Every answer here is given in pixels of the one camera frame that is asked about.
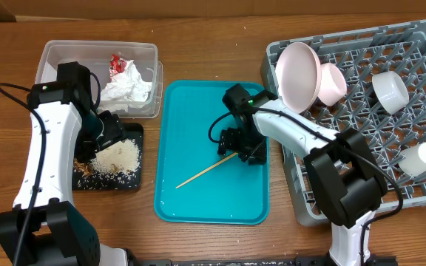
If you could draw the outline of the brown food scraps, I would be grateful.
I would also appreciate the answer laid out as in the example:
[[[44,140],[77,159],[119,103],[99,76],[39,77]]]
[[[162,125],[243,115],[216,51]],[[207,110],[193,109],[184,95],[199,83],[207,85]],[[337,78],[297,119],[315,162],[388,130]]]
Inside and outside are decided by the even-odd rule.
[[[94,173],[89,163],[80,163],[76,159],[74,159],[73,167],[83,178],[90,177]]]

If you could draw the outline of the white napkin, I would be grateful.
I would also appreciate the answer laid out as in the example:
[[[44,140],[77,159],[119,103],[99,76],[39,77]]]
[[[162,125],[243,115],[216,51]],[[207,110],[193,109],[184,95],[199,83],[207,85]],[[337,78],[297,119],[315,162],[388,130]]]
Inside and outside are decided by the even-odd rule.
[[[133,103],[147,104],[152,82],[143,80],[133,60],[126,61],[124,72],[110,78],[110,82],[101,90],[99,109],[127,112],[129,108],[135,108]]]

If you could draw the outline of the red foil wrapper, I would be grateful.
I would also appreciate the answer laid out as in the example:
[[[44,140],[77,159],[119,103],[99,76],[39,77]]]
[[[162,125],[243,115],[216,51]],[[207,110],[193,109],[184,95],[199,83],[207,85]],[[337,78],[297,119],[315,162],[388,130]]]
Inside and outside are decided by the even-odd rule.
[[[113,78],[126,69],[127,61],[116,54],[112,54],[109,64],[109,76]]]

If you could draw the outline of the pink plate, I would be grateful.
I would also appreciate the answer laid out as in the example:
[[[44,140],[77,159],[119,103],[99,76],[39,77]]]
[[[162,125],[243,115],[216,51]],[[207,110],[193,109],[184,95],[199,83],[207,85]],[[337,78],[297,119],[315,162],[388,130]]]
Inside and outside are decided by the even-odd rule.
[[[296,113],[310,108],[321,84],[321,64],[315,51],[303,42],[289,44],[275,68],[278,92],[284,104]]]

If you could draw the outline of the pink bowl with rice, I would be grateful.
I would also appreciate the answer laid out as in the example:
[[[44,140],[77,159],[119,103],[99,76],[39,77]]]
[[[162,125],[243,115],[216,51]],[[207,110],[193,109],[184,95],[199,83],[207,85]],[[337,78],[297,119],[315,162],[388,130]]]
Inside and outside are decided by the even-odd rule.
[[[326,106],[333,106],[345,96],[346,92],[347,84],[339,68],[331,63],[322,64],[318,98]]]

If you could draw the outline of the grey-white bowl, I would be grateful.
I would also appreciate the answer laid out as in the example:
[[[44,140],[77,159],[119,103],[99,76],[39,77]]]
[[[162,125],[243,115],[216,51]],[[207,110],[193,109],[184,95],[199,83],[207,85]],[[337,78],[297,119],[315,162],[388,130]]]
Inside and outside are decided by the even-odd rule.
[[[376,74],[371,80],[374,93],[390,115],[403,109],[409,103],[408,89],[401,77],[394,71]]]

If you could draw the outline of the white cup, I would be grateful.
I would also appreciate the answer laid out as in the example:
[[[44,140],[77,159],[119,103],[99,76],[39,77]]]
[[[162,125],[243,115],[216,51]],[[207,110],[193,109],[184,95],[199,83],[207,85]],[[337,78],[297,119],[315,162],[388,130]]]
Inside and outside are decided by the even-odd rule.
[[[426,142],[403,150],[404,159],[399,162],[401,170],[410,176],[419,176],[426,172]]]

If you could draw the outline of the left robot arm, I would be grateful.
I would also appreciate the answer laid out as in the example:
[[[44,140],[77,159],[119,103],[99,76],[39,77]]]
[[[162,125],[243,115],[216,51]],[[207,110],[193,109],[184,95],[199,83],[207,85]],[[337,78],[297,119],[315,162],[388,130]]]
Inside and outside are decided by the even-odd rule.
[[[74,162],[127,138],[117,115],[96,112],[93,78],[76,61],[60,64],[55,81],[16,101],[31,113],[32,135],[13,208],[0,213],[0,245],[13,265],[138,264],[130,250],[101,244],[73,204]]]

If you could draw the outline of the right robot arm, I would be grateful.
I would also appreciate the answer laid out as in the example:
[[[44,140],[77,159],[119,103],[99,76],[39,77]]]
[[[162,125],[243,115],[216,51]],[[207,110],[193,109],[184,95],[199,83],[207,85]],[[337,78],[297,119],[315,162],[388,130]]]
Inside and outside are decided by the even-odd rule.
[[[396,257],[368,249],[367,227],[388,186],[360,132],[321,127],[274,93],[250,95],[239,83],[226,90],[222,102],[237,127],[221,131],[220,155],[231,152],[250,165],[263,165],[266,140],[272,138],[302,158],[316,204],[331,222],[332,244],[325,255],[296,257],[296,265],[396,265]]]

